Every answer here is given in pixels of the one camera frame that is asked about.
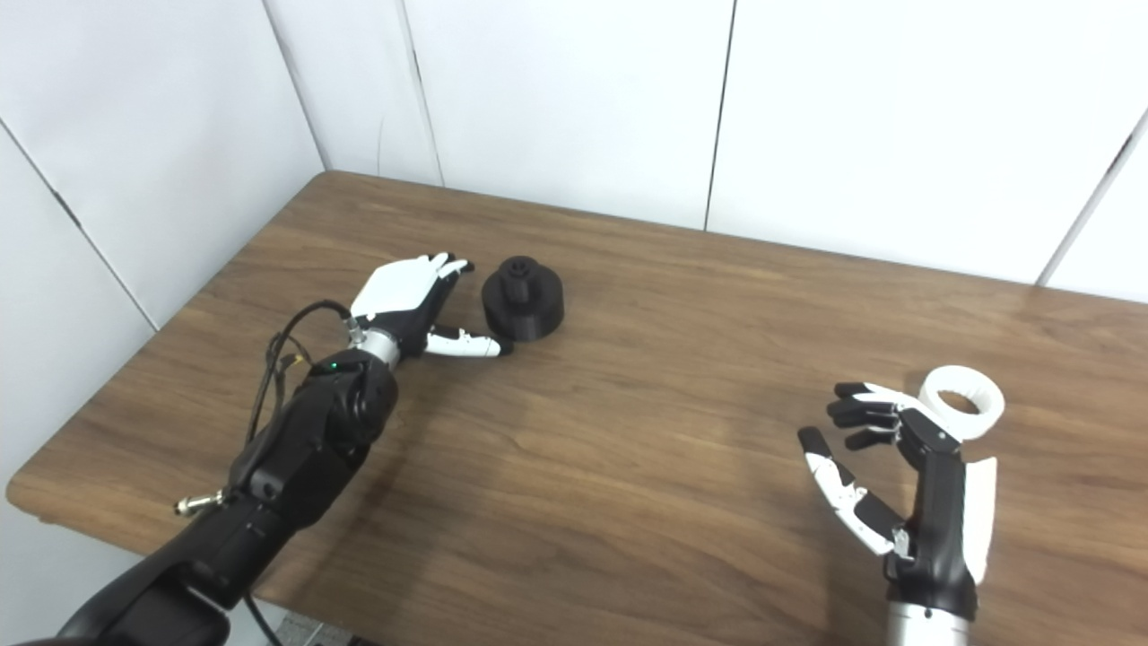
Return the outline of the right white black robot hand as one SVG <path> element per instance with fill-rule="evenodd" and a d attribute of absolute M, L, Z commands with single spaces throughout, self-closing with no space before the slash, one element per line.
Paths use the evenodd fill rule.
<path fill-rule="evenodd" d="M 995 503 L 977 507 L 974 487 L 996 490 L 996 464 L 968 464 L 954 426 L 909 394 L 870 383 L 837 383 L 827 405 L 845 444 L 895 447 L 916 473 L 913 511 L 901 516 L 858 483 L 817 428 L 798 439 L 821 495 L 843 526 L 882 557 L 893 608 L 923 628 L 965 629 L 976 620 L 978 585 L 987 568 Z"/>

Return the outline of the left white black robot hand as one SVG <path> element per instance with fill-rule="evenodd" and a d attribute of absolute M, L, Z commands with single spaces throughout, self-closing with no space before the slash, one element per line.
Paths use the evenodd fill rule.
<path fill-rule="evenodd" d="M 350 314 L 360 328 L 352 347 L 374 355 L 389 369 L 422 355 L 501 357 L 514 344 L 496 336 L 443 326 L 439 314 L 460 277 L 474 270 L 451 252 L 419 255 L 379 266 L 360 288 Z"/>

